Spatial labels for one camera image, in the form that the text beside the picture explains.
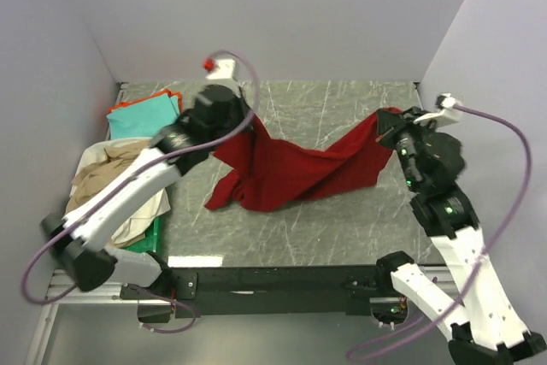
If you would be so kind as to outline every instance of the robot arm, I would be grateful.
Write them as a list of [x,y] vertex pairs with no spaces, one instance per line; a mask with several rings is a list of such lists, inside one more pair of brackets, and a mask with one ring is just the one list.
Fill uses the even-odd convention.
[[[412,108],[394,114],[379,111],[379,142],[397,152],[407,187],[416,195],[413,212],[437,248],[459,292],[477,259],[482,264],[463,305],[438,324],[459,364],[509,364],[545,350],[541,335],[528,330],[512,308],[491,264],[479,219],[468,197],[456,184],[465,168],[461,144],[436,129],[459,121],[450,95],[437,100],[438,111]],[[432,321],[453,304],[429,281],[414,261],[399,251],[377,262],[379,283],[414,301]]]
[[[62,218],[50,215],[42,221],[47,239],[81,223],[51,249],[81,291],[91,291],[110,280],[170,295],[170,270],[158,255],[118,250],[107,243],[146,201],[206,160],[214,147],[181,156],[170,153],[221,138],[247,115],[249,107],[243,97],[237,96],[240,88],[235,80],[236,68],[233,59],[216,61],[209,71],[208,84],[195,96],[194,106],[175,123],[165,126],[126,171],[83,206]],[[94,208],[97,212],[85,220],[86,213]]]

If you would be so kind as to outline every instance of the beige cloth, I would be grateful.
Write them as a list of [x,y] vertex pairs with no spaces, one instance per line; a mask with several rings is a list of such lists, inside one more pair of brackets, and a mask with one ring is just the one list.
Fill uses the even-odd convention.
[[[87,203],[120,176],[150,142],[149,138],[122,140],[125,139],[96,143],[85,150],[73,179],[67,213]],[[170,209],[167,193],[160,190],[116,230],[109,245],[125,248],[143,239],[152,221]]]
[[121,147],[105,147],[104,162],[94,162],[80,170],[72,180],[76,186],[74,194],[67,204],[67,213],[84,205],[95,197],[102,189],[131,166],[148,141],[138,141]]

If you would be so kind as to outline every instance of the gray wall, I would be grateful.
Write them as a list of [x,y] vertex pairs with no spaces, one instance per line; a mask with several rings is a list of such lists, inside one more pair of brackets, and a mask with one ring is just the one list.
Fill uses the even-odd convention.
[[264,79],[421,80],[463,0],[78,0],[118,80],[201,79],[244,52]]
[[[421,84],[426,106],[438,93],[452,92],[468,107],[513,121],[531,141],[532,187],[492,259],[513,305],[544,336],[547,313],[538,302],[547,298],[546,21],[545,0],[465,0]],[[489,236],[521,182],[521,145],[506,128],[471,116],[447,132],[464,144],[462,187]],[[535,363],[545,362],[547,356]]]
[[[19,278],[44,243],[38,223],[68,194],[83,149],[104,132],[115,83],[69,0],[0,0],[0,352],[19,364],[39,309]],[[32,277],[43,296],[51,264]]]

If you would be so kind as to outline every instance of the red towel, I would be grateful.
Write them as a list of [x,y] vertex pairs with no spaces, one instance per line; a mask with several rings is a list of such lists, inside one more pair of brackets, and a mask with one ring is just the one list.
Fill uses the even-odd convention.
[[293,200],[374,186],[391,156],[376,137],[374,113],[326,151],[307,150],[270,138],[255,116],[252,132],[240,133],[216,149],[214,156],[233,170],[218,182],[205,207],[219,209],[232,199],[246,209],[272,211]]

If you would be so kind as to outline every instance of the marble surface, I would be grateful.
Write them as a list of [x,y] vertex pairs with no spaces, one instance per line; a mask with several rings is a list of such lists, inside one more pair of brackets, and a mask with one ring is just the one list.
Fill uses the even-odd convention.
[[[132,101],[166,86],[180,91],[189,105],[203,84],[129,83],[121,98]],[[250,96],[249,85],[246,90]],[[261,84],[258,114],[272,137],[323,150],[379,107],[419,104],[411,82],[267,81]],[[251,212],[237,203],[217,211],[204,208],[229,170],[210,157],[170,188],[164,257],[212,257],[204,261],[231,267],[374,264],[404,250],[417,262],[442,263],[412,215],[411,193],[395,156],[374,188],[292,203],[272,213]]]

